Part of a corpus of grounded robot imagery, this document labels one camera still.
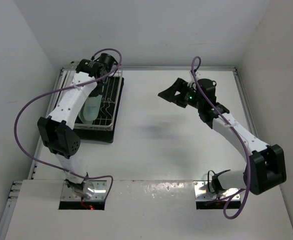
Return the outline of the light green plate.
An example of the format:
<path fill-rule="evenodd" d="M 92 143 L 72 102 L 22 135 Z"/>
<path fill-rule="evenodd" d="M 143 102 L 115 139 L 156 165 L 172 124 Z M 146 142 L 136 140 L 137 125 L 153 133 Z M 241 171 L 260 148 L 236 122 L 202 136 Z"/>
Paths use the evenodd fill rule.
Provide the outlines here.
<path fill-rule="evenodd" d="M 85 100 L 78 117 L 83 124 L 91 125 L 99 115 L 104 87 L 97 86 Z"/>

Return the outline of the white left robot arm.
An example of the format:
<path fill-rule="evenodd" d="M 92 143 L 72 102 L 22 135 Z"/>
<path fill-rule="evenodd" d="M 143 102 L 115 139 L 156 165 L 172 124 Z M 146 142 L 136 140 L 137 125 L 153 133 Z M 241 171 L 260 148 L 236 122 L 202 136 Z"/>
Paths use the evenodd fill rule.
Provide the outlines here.
<path fill-rule="evenodd" d="M 81 60 L 60 102 L 47 117 L 41 117 L 37 122 L 43 145 L 56 155 L 67 185 L 78 196 L 84 196 L 90 188 L 89 175 L 75 157 L 81 140 L 74 132 L 74 126 L 90 94 L 101 88 L 109 75 L 116 71 L 113 67 L 116 63 L 115 58 L 107 53 Z"/>

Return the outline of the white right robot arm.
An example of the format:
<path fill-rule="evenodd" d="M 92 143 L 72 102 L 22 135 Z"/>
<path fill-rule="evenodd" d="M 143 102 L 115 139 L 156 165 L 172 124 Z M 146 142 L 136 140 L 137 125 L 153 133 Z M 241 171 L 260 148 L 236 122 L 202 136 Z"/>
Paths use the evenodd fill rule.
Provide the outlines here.
<path fill-rule="evenodd" d="M 244 128 L 221 103 L 217 102 L 214 80 L 200 78 L 186 82 L 178 78 L 172 86 L 158 93 L 169 103 L 198 111 L 200 119 L 223 136 L 244 158 L 245 170 L 224 170 L 215 173 L 211 189 L 215 194 L 231 188 L 246 189 L 260 195 L 287 180 L 284 150 L 270 145 Z"/>

